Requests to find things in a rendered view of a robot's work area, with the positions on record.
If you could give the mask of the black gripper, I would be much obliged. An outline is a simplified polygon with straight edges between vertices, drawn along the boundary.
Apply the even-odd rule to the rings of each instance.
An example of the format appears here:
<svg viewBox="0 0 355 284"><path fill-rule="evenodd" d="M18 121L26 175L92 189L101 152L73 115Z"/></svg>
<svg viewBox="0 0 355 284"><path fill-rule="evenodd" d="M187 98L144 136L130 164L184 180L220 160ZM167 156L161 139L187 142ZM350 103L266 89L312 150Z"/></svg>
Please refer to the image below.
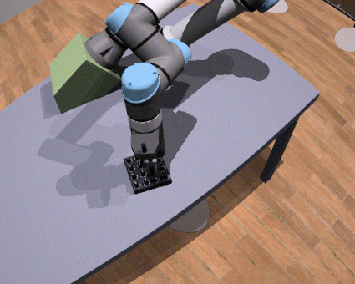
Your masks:
<svg viewBox="0 0 355 284"><path fill-rule="evenodd" d="M152 159L154 174L157 174L157 157L163 157L165 155L165 139L161 110L154 119L148 122L136 122L129 116L128 120L132 134L131 148L135 158L144 159L148 174L151 174L149 159Z"/></svg>

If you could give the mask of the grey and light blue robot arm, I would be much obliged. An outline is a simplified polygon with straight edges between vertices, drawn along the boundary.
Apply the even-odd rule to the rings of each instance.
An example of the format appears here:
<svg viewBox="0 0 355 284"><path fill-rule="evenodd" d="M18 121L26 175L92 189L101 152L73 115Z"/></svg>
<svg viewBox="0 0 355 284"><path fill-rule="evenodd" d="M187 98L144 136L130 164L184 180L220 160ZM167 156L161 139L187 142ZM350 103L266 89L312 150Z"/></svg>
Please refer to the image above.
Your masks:
<svg viewBox="0 0 355 284"><path fill-rule="evenodd" d="M185 1L124 3L106 18L108 27L84 43L92 59L109 70L128 48L143 62L129 66L121 77L126 111L134 121L159 114L160 97L189 63L192 43L245 11L264 13L280 0L211 0L176 25L162 28L160 20Z"/></svg>

